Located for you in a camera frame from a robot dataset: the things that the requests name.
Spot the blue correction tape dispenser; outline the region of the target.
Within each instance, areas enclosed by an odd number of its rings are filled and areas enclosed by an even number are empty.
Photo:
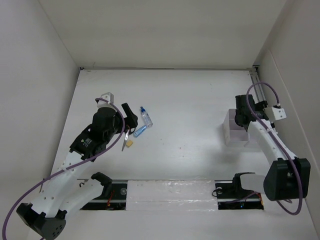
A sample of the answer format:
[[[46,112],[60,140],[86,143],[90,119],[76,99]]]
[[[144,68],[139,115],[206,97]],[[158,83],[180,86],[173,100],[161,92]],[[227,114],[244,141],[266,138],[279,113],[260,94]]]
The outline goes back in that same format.
[[[139,137],[148,127],[146,125],[141,126],[139,129],[137,129],[134,133],[133,136],[135,138]]]

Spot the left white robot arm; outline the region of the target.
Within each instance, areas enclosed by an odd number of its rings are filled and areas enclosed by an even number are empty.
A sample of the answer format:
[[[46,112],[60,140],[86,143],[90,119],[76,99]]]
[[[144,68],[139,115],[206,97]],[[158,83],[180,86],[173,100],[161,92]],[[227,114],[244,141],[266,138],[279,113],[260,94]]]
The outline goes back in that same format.
[[[66,226],[67,219],[95,198],[112,193],[112,179],[94,173],[80,189],[71,193],[81,174],[97,157],[111,149],[115,135],[131,134],[138,126],[138,117],[127,103],[121,106],[126,117],[110,101],[96,99],[98,110],[89,124],[73,141],[58,171],[43,180],[39,196],[30,203],[21,203],[16,213],[22,221],[44,240],[55,240]]]

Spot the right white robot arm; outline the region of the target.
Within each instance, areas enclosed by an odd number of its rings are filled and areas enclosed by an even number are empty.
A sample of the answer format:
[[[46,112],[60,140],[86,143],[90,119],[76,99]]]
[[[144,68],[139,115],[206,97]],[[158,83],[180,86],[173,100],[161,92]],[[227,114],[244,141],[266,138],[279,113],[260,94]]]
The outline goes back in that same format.
[[[285,119],[285,110],[267,101],[255,103],[253,96],[235,97],[235,123],[244,128],[262,150],[270,168],[262,178],[263,192],[270,201],[306,198],[311,164],[297,157],[278,137],[274,123]]]

